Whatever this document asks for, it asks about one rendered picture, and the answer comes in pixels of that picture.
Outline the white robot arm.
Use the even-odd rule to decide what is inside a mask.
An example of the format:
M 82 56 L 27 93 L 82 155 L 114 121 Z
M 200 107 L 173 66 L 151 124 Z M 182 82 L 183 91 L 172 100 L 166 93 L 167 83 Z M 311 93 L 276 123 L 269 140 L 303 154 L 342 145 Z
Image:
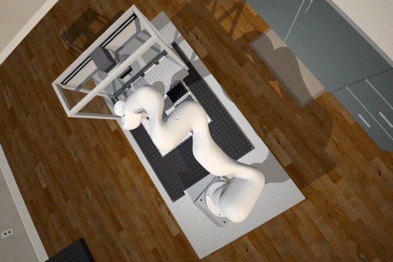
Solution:
M 264 187 L 262 172 L 230 158 L 214 142 L 206 112 L 198 102 L 184 101 L 162 119 L 164 103 L 164 97 L 157 88 L 141 85 L 126 101 L 117 101 L 114 112 L 121 116 L 123 129 L 131 130 L 141 124 L 143 110 L 146 110 L 152 141 L 162 150 L 175 148 L 191 131 L 193 155 L 208 172 L 218 176 L 234 173 L 231 182 L 216 182 L 208 188 L 208 209 L 214 215 L 227 217 L 233 222 L 246 219 Z

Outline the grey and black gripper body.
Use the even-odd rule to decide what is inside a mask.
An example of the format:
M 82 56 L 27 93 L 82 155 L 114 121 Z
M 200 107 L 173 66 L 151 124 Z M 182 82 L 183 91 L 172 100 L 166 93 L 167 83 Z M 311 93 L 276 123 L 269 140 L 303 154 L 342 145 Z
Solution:
M 145 110 L 143 110 L 142 118 L 147 119 L 147 117 L 148 117 L 147 112 Z

